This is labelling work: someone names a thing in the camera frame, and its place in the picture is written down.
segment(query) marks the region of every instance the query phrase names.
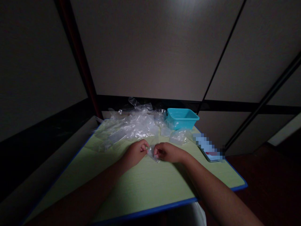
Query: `person's right hand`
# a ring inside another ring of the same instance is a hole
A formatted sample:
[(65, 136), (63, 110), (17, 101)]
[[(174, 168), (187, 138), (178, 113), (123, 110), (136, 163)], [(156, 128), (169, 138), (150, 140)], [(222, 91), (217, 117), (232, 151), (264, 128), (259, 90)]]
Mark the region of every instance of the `person's right hand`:
[(184, 155), (187, 152), (180, 149), (171, 143), (160, 143), (155, 146), (154, 155), (167, 162), (182, 162)]

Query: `forearm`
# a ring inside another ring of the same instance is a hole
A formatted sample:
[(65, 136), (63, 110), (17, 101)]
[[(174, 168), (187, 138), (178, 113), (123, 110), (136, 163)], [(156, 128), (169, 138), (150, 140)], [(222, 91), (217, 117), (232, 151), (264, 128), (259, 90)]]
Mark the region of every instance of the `forearm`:
[(122, 159), (43, 211), (26, 225), (87, 225), (130, 167)]
[(240, 198), (194, 157), (185, 153), (181, 163), (199, 196), (221, 225), (262, 225)]

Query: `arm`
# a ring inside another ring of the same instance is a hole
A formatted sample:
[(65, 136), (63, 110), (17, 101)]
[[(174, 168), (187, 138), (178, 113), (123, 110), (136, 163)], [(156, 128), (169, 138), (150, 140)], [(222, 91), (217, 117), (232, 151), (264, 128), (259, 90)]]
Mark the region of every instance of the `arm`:
[(221, 225), (263, 225), (231, 189), (188, 152), (170, 143), (160, 143), (155, 146), (154, 154), (185, 166), (199, 196)]
[(86, 225), (118, 179), (146, 154), (146, 140), (129, 146), (120, 160), (29, 221), (29, 225)]

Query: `blue table edge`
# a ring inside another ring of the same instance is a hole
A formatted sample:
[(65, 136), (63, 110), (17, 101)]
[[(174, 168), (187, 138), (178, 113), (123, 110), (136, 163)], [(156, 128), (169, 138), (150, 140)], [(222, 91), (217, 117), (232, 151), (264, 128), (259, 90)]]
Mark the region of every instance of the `blue table edge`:
[[(52, 186), (56, 183), (56, 181), (60, 178), (60, 176), (68, 168), (68, 166), (71, 164), (71, 162), (74, 160), (74, 158), (78, 155), (78, 153), (82, 150), (82, 148), (90, 140), (90, 138), (93, 136), (94, 132), (91, 134), (89, 139), (87, 139), (87, 141), (83, 144), (83, 146), (79, 149), (79, 151), (74, 155), (74, 157), (70, 160), (70, 162), (66, 165), (66, 167), (62, 170), (62, 172), (58, 175), (58, 177), (53, 181), (53, 183), (50, 185), (50, 187), (47, 189), (47, 191), (40, 197), (39, 201), (34, 205), (34, 207), (30, 210), (30, 212), (26, 215), (26, 217), (21, 221), (21, 223), (19, 225), (23, 225), (25, 223), (26, 219), (31, 215), (31, 213), (34, 211), (34, 209), (38, 206), (38, 204), (45, 197), (45, 195), (50, 191)], [(226, 162), (232, 167), (232, 169), (234, 169), (234, 171), (240, 176), (240, 178), (245, 183), (244, 185), (240, 185), (240, 186), (233, 187), (233, 188), (230, 188), (230, 189), (232, 191), (239, 191), (239, 190), (247, 188), (248, 183), (246, 182), (246, 180), (236, 171), (236, 169), (227, 160), (226, 160)], [(158, 212), (161, 212), (161, 211), (164, 211), (164, 210), (167, 210), (167, 209), (173, 209), (173, 208), (176, 208), (176, 207), (184, 206), (184, 205), (187, 205), (187, 204), (190, 204), (190, 203), (193, 203), (193, 202), (197, 202), (197, 201), (198, 201), (198, 198), (196, 198), (196, 197), (190, 198), (190, 199), (185, 199), (185, 200), (182, 200), (182, 201), (173, 202), (173, 203), (166, 204), (166, 205), (163, 205), (163, 206), (159, 206), (159, 207), (155, 207), (155, 208), (151, 208), (151, 209), (147, 209), (147, 210), (142, 210), (142, 211), (139, 211), (139, 212), (136, 212), (136, 213), (131, 213), (131, 214), (127, 214), (127, 215), (124, 215), (124, 216), (120, 216), (120, 217), (116, 217), (116, 218), (112, 218), (112, 219), (108, 219), (108, 220), (94, 222), (90, 225), (91, 226), (106, 225), (106, 224), (121, 222), (121, 221), (125, 221), (125, 220), (130, 220), (130, 219), (134, 219), (134, 218), (138, 218), (138, 217), (144, 217), (144, 216), (147, 216), (147, 215), (150, 215), (150, 214), (158, 213)]]

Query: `crumpled plastic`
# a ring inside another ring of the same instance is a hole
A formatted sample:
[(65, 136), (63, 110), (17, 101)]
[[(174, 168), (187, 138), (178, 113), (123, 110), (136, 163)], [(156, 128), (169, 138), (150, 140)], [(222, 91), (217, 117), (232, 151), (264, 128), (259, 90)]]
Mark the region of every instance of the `crumpled plastic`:
[(193, 134), (190, 129), (179, 129), (171, 133), (169, 137), (169, 142), (182, 146), (189, 142), (189, 140), (193, 141)]
[(163, 137), (169, 137), (169, 142), (183, 145), (192, 137), (191, 130), (180, 129), (172, 131), (167, 122), (164, 109), (153, 110), (151, 103), (141, 105), (135, 98), (129, 97), (133, 108), (120, 109), (118, 112), (109, 108), (111, 118), (102, 121), (102, 126), (94, 131), (100, 140), (96, 149), (106, 152), (112, 146), (120, 146), (122, 141), (136, 141), (146, 139), (150, 145), (148, 155), (156, 162), (160, 160), (154, 156), (154, 147), (159, 143), (159, 131)]
[(102, 141), (98, 151), (105, 152), (120, 140), (134, 141), (158, 136), (158, 121), (162, 118), (158, 111), (153, 111), (151, 104), (141, 105), (133, 97), (129, 98), (129, 102), (134, 108), (120, 109), (119, 112), (109, 109), (111, 118), (104, 120), (102, 126), (94, 131), (95, 136)]

